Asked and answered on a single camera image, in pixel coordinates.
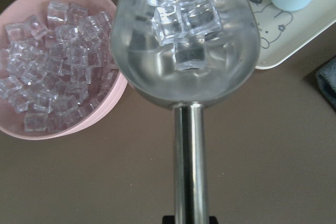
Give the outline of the stainless steel scoop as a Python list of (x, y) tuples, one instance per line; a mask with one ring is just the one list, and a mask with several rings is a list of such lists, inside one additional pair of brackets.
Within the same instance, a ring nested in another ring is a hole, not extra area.
[(206, 37), (205, 71), (176, 71), (171, 53), (150, 49), (133, 34), (137, 0), (118, 0), (111, 35), (115, 62), (137, 92), (170, 109), (175, 120), (176, 223), (209, 223), (203, 111), (224, 100), (252, 74), (260, 52), (248, 0), (213, 0), (222, 29)]

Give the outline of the ice cubes in scoop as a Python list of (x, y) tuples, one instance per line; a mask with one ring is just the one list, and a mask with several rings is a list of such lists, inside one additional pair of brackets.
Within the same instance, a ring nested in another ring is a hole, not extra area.
[(133, 34), (171, 53), (176, 71), (205, 71), (206, 37), (222, 29), (213, 0), (136, 0)]

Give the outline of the clear ice cubes pile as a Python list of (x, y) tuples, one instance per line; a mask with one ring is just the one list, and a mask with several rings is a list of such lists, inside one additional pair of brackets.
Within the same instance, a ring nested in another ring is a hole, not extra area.
[(1, 49), (1, 99), (23, 114), (25, 132), (57, 133), (82, 121), (118, 76), (109, 48), (112, 17), (51, 1), (46, 22), (30, 16), (7, 24)]

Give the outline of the pink bowl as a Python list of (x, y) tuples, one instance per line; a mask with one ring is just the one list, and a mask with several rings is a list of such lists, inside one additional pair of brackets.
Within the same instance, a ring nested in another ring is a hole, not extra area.
[(84, 39), (77, 23), (52, 36), (56, 7), (113, 20), (111, 0), (16, 0), (1, 13), (1, 131), (45, 140), (83, 130), (121, 98), (127, 81), (112, 60), (109, 28)]

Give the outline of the cream rabbit tray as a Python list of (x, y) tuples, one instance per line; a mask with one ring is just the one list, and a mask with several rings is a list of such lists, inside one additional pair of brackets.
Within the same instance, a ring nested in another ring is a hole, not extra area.
[(312, 0), (302, 10), (282, 11), (271, 0), (249, 0), (260, 34), (256, 69), (271, 69), (335, 23), (335, 0)]

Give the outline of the grey folded cloth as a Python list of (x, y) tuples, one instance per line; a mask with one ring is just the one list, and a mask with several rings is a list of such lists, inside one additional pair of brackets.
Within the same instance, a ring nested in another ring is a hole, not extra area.
[(316, 80), (322, 95), (335, 109), (335, 57), (316, 72)]

